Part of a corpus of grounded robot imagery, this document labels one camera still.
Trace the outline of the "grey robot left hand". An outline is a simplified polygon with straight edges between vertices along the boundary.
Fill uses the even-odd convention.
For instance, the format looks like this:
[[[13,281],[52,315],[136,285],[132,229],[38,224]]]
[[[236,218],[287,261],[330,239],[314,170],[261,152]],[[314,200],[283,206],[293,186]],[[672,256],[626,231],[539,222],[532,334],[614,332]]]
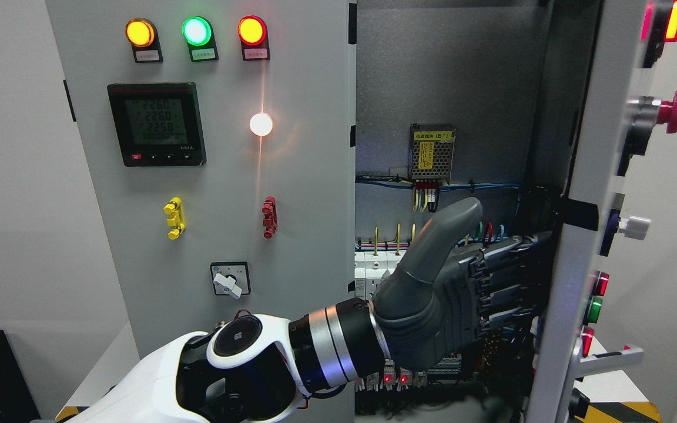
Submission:
[[[457,247],[481,215],[473,197],[439,211],[374,294],[374,319],[398,366],[430,369],[446,354],[537,315],[534,267],[552,233]]]

